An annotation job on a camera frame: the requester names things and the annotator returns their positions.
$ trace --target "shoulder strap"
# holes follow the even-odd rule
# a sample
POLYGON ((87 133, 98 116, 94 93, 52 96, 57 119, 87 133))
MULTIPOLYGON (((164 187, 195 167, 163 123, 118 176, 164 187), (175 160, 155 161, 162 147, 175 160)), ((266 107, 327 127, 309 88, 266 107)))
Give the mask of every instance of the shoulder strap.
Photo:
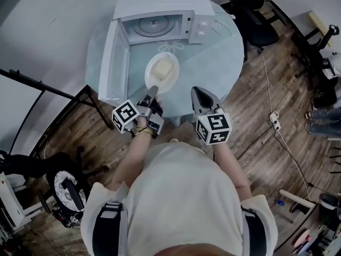
POLYGON ((243 212, 242 256, 266 256, 264 225, 255 211, 241 207, 243 212))
POLYGON ((126 256, 128 215, 120 202, 106 203, 96 219, 92 236, 95 256, 126 256))

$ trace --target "person's arm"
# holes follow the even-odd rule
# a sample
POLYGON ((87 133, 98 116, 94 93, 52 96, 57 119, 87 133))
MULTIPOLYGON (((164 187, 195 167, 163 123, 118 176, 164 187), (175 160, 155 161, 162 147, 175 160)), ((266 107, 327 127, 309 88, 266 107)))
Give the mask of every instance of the person's arm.
MULTIPOLYGON (((145 118, 139 117, 138 127, 145 127, 147 122, 145 118)), ((143 162, 146 156, 151 134, 141 131, 132 140, 128 152, 119 163, 111 180, 111 189, 116 191, 119 186, 125 182, 128 187, 131 187, 136 178, 140 175, 143 169, 143 162)))
POLYGON ((252 197, 249 181, 243 173, 238 161, 232 154, 227 143, 219 143, 213 145, 216 163, 220 169, 228 175, 232 180, 239 200, 243 201, 252 197))

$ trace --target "bracelet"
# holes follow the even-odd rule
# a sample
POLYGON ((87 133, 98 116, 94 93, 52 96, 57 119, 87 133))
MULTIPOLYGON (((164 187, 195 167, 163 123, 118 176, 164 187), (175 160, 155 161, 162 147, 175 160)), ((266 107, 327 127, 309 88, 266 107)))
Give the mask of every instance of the bracelet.
POLYGON ((137 135, 140 132, 145 132, 145 133, 148 133, 151 136, 153 136, 153 131, 152 130, 150 130, 149 128, 141 128, 141 127, 136 127, 135 128, 134 135, 137 135))

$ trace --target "white plate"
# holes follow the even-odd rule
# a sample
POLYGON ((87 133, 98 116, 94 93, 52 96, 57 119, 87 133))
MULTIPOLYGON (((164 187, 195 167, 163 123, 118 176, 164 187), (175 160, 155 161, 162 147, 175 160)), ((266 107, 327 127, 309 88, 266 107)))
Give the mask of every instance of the white plate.
POLYGON ((148 63, 147 68, 145 69, 144 75, 144 82, 147 88, 151 88, 153 85, 156 85, 159 88, 158 94, 166 93, 169 89, 173 87, 175 84, 178 76, 179 76, 179 61, 177 60, 176 56, 170 52, 160 52, 156 54, 148 63), (151 70, 153 69, 154 65, 161 59, 170 59, 173 62, 173 71, 169 76, 160 81, 156 79, 151 70))

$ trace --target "light blue tablecloth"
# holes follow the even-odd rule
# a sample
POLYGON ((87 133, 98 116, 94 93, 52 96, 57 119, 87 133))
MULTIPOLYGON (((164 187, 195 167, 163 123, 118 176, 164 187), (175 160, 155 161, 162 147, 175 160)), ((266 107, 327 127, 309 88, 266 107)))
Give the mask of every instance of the light blue tablecloth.
MULTIPOLYGON (((149 61, 159 52, 172 52, 180 63, 180 73, 175 85, 159 95, 163 102, 164 117, 173 119, 178 125, 179 117, 192 114, 191 88, 203 87, 221 100, 231 91, 237 81, 243 64, 243 43, 233 20, 223 9, 212 3, 216 12, 213 24, 222 35, 211 29, 203 44, 188 44, 187 40, 160 41, 131 46, 128 97, 133 103, 146 93, 144 72, 149 61)), ((98 92, 100 69, 112 14, 103 17, 96 27, 89 45, 86 61, 86 83, 98 92)))

